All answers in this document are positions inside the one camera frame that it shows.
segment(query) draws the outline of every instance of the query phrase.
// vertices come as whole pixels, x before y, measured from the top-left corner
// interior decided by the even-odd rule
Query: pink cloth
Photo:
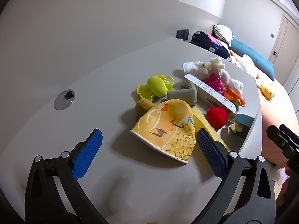
[[[212,40],[215,44],[223,46],[221,43],[218,42],[211,34],[207,34],[210,40]]]

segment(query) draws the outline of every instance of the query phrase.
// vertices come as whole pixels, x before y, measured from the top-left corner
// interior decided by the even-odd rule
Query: yellow plastic bag
[[[156,151],[184,163],[196,143],[192,109],[179,99],[152,107],[131,133]]]
[[[202,114],[202,112],[199,110],[199,108],[194,106],[192,108],[192,112],[193,112],[195,132],[197,133],[202,128],[206,129],[206,131],[210,134],[210,136],[213,138],[214,141],[221,142],[225,146],[225,148],[228,151],[230,151],[230,149],[224,143],[224,141],[221,139],[221,137],[218,135],[216,130],[206,120],[205,116]]]

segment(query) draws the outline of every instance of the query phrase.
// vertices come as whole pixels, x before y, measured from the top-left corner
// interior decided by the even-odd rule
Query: blue pillow
[[[274,68],[273,64],[269,62],[266,58],[261,56],[258,52],[256,52],[254,49],[248,47],[246,44],[233,39],[231,41],[231,50],[233,50],[235,53],[237,53],[240,56],[248,55],[255,66],[260,69],[262,72],[264,72],[271,80],[274,81]]]

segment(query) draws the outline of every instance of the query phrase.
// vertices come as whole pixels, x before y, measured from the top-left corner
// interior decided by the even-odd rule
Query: yellow-green toy
[[[166,81],[167,78],[172,79],[172,83]],[[173,89],[174,79],[165,77],[164,75],[152,76],[147,80],[147,85],[140,85],[137,88],[137,93],[142,99],[152,101],[154,96],[162,98],[166,96],[167,91]]]

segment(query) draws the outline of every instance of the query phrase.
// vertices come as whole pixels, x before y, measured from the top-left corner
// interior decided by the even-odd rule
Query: red plush ball
[[[220,129],[225,125],[227,112],[219,107],[210,108],[207,111],[207,118],[211,126],[213,126],[215,129]]]

